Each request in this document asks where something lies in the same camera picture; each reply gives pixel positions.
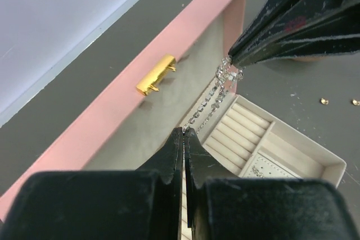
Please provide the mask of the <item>small gold earring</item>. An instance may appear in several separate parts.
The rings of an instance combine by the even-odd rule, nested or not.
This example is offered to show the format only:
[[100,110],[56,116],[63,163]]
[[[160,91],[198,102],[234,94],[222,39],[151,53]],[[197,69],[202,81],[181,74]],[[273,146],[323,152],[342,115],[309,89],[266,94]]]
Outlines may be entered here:
[[353,104],[354,106],[359,106],[359,105],[360,105],[360,101],[358,101],[358,100],[356,100],[356,99],[353,99],[353,100],[352,100],[352,104]]
[[328,105],[328,104],[329,104],[329,100],[324,99],[324,98],[321,98],[320,102],[321,102],[323,105]]

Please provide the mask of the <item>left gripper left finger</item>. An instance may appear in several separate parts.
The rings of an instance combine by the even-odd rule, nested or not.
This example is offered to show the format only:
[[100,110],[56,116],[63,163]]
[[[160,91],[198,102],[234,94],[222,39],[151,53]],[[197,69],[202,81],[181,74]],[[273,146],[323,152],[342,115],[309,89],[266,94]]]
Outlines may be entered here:
[[21,187],[2,239],[180,239],[183,132],[136,170],[44,171]]

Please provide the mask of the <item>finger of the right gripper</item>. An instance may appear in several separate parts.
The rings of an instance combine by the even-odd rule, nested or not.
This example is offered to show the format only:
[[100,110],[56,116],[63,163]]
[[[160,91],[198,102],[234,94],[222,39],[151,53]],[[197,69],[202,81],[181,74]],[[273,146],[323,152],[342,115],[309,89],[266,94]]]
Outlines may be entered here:
[[229,49],[244,67],[274,59],[359,52],[359,0],[267,0]]

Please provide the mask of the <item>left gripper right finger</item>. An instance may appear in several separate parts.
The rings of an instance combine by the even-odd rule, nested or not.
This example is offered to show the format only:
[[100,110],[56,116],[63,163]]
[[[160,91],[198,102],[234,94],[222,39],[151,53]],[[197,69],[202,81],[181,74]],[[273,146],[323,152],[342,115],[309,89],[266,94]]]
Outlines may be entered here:
[[358,239],[346,203],[318,179],[240,178],[184,132],[193,239]]

